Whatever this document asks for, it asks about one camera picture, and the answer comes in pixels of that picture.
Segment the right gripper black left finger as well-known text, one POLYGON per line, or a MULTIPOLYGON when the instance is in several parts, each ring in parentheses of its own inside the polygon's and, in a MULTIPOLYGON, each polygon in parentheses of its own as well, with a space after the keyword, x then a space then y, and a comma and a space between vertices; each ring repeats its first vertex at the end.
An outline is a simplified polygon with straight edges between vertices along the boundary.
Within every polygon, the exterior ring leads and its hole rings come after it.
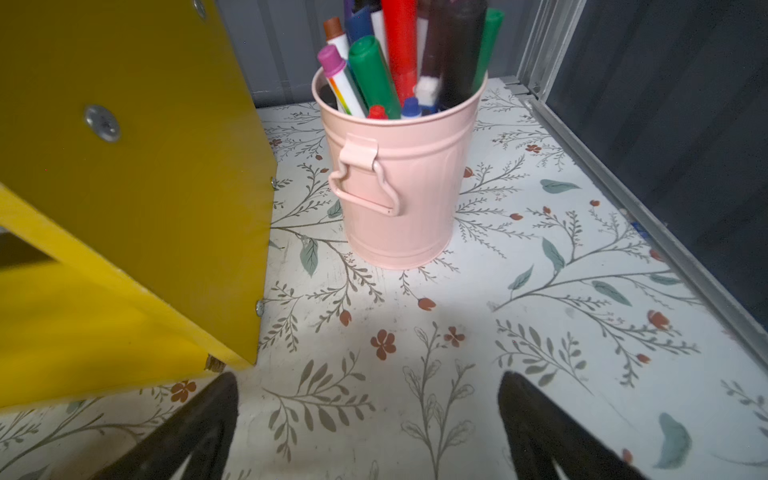
POLYGON ((95 479, 221 479, 238 419, 239 391, 231 372, 219 375, 95 479))

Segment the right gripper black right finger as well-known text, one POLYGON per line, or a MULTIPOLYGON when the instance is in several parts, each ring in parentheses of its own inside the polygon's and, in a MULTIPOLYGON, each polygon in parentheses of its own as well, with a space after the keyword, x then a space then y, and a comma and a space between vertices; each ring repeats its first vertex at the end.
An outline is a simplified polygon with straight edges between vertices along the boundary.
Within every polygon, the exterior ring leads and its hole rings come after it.
POLYGON ((503 374, 497 395, 519 479, 642 479, 523 375, 503 374))

